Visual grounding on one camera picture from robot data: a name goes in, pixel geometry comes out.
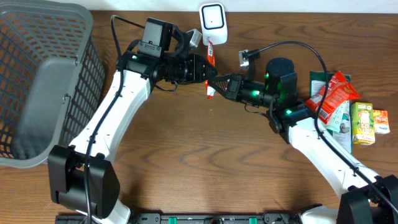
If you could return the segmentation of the red snack packet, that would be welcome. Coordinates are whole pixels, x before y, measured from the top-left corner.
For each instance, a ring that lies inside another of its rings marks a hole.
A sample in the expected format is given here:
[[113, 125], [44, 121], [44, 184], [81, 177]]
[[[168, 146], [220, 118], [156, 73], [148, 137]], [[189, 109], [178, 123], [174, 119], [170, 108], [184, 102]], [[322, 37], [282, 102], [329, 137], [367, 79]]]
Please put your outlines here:
[[337, 72], [328, 82], [328, 90], [318, 117], [327, 124], [332, 114], [342, 103], [359, 97], [360, 94], [352, 87], [346, 77], [341, 72]]

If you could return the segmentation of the thin red stick packet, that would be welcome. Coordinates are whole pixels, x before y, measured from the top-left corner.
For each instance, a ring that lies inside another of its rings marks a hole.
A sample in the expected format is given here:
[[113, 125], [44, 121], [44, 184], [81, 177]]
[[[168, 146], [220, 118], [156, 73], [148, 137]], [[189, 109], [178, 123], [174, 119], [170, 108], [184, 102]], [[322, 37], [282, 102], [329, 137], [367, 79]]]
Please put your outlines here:
[[[214, 72], [215, 56], [214, 56], [214, 50], [213, 50], [213, 43], [210, 40], [208, 41], [207, 62], [209, 63], [209, 65], [211, 65], [211, 70], [210, 70], [210, 74], [209, 74], [209, 77], [210, 77], [215, 74], [215, 72]], [[206, 87], [207, 99], [210, 100], [215, 95], [215, 89], [208, 84], [208, 80], [205, 81], [205, 87]]]

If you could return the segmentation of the white teal wipes packet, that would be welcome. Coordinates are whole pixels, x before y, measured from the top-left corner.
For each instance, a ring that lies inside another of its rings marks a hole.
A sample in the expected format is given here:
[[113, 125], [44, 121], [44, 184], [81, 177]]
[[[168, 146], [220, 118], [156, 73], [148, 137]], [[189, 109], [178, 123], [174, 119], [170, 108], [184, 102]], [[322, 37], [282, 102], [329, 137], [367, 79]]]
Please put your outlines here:
[[337, 107], [337, 109], [332, 113], [330, 119], [328, 120], [325, 127], [330, 131], [339, 133], [340, 126], [343, 121], [344, 114], [348, 114], [346, 110], [349, 109], [349, 101], [344, 101], [342, 104]]

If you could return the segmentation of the green snack box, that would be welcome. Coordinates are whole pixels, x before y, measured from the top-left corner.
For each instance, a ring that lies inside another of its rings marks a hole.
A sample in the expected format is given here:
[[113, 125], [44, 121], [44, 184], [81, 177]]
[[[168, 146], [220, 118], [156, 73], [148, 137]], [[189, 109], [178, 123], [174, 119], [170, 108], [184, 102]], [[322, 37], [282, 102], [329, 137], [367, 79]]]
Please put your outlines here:
[[375, 143], [372, 103], [355, 102], [351, 105], [351, 129], [354, 144]]

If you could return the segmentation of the small orange candy box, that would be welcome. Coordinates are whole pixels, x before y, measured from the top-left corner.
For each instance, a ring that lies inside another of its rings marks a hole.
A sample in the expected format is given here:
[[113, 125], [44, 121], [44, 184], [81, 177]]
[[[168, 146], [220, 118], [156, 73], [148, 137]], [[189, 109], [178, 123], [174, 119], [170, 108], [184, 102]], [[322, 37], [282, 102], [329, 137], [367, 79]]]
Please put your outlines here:
[[376, 134], [390, 133], [388, 112], [385, 110], [373, 110], [374, 132]]

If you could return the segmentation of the green white 3M packet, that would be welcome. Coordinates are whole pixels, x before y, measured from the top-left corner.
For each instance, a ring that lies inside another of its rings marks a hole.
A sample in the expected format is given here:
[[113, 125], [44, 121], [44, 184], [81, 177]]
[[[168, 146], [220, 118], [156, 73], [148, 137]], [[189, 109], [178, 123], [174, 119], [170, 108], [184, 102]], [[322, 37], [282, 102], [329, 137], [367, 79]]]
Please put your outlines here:
[[[310, 72], [310, 96], [316, 95], [322, 86], [325, 85], [325, 74], [324, 72]], [[336, 133], [327, 129], [332, 135], [333, 139], [336, 140], [343, 148], [352, 153], [352, 136], [351, 136], [351, 116], [350, 116], [350, 101], [349, 109], [346, 110], [348, 114], [344, 114], [343, 121], [340, 126], [340, 132]]]

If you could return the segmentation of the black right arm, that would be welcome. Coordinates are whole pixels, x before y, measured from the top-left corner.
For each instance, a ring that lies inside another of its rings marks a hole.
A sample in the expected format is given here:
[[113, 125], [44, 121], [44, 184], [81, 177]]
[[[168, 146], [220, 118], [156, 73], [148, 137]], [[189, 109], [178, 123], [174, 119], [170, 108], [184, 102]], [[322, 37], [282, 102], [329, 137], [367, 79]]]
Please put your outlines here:
[[273, 132], [304, 154], [340, 199], [337, 209], [312, 205], [297, 213], [267, 213], [266, 223], [397, 223], [397, 177], [381, 177], [333, 139], [298, 99], [293, 61], [269, 61], [264, 83], [230, 73], [208, 84], [228, 100], [267, 108]]

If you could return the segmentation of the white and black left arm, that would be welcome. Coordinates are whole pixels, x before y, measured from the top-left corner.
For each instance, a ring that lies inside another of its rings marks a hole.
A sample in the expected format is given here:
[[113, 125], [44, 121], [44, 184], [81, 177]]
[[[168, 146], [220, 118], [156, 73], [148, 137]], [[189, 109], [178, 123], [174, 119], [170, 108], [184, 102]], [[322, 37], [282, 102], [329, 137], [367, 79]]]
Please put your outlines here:
[[144, 35], [118, 50], [111, 87], [93, 117], [68, 146], [56, 145], [48, 156], [50, 196], [76, 211], [67, 223], [127, 223], [131, 210], [119, 199], [113, 164], [130, 122], [160, 81], [175, 86], [203, 83], [217, 71], [195, 53], [199, 30], [148, 18]]

